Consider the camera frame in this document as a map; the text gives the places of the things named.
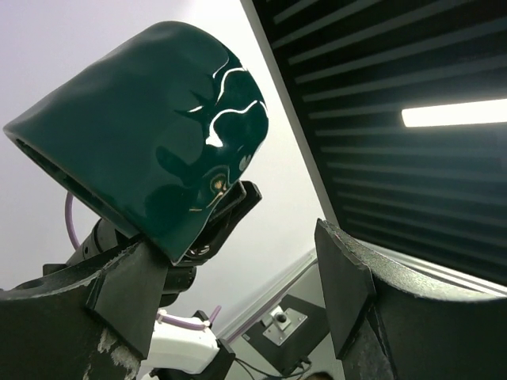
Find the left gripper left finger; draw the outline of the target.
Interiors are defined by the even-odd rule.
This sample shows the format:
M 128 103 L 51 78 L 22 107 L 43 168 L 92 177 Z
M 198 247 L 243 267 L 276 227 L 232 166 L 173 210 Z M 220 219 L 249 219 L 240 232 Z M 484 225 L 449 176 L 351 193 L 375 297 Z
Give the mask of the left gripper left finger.
M 166 274 L 144 242 L 1 293 L 3 379 L 134 379 Z

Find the dark green glossy mug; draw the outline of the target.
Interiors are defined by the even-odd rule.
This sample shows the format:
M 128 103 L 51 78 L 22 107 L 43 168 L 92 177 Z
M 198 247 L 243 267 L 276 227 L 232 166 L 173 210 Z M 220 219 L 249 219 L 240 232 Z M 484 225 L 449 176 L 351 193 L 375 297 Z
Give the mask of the dark green glossy mug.
M 214 36 L 163 21 L 5 127 L 47 174 L 173 262 L 191 247 L 265 140 L 265 100 Z

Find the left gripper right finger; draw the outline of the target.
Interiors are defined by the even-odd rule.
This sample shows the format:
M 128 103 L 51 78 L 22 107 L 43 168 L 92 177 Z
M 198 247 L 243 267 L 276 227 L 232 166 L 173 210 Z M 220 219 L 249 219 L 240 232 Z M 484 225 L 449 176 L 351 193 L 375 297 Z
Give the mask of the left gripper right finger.
M 318 220 L 318 269 L 347 379 L 503 379 L 506 300 L 399 263 Z

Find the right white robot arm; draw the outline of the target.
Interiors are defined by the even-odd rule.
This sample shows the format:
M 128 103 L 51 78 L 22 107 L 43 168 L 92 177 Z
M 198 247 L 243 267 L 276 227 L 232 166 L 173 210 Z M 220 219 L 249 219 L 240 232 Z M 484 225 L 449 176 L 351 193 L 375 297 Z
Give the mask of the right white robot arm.
M 105 252 L 106 248 L 99 248 L 98 227 L 99 222 L 90 233 L 88 240 L 81 245 L 74 231 L 72 219 L 73 195 L 67 192 L 64 206 L 64 220 L 66 223 L 67 234 L 71 244 L 78 254 L 77 262 L 91 258 L 92 248 L 98 253 Z M 236 183 L 225 198 L 219 202 L 210 216 L 206 226 L 200 235 L 193 242 L 190 248 L 185 252 L 179 266 L 170 268 L 167 272 L 165 293 L 162 294 L 160 307 L 163 308 L 173 303 L 177 296 L 186 291 L 192 284 L 196 275 L 196 267 L 204 264 L 213 258 L 228 239 L 231 232 L 237 224 L 261 201 L 262 196 L 256 184 L 251 181 L 242 180 Z M 72 265 L 71 259 L 66 264 L 45 264 L 43 266 L 43 275 L 50 275 Z M 157 314 L 158 325 L 170 325 L 177 329 L 189 330 L 191 333 L 201 333 L 205 329 L 210 329 L 212 323 L 218 314 L 220 307 L 217 306 L 208 320 L 202 321 L 198 317 L 186 318 L 175 317 L 165 313 L 164 309 L 159 309 Z

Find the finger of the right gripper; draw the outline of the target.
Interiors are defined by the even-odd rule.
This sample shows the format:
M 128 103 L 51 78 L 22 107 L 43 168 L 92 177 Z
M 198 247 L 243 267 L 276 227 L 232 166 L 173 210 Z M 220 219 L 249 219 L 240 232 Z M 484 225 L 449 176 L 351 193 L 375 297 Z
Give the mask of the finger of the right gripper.
M 213 258 L 234 228 L 261 201 L 258 186 L 241 180 L 219 201 L 204 229 L 185 253 L 186 261 L 207 261 Z

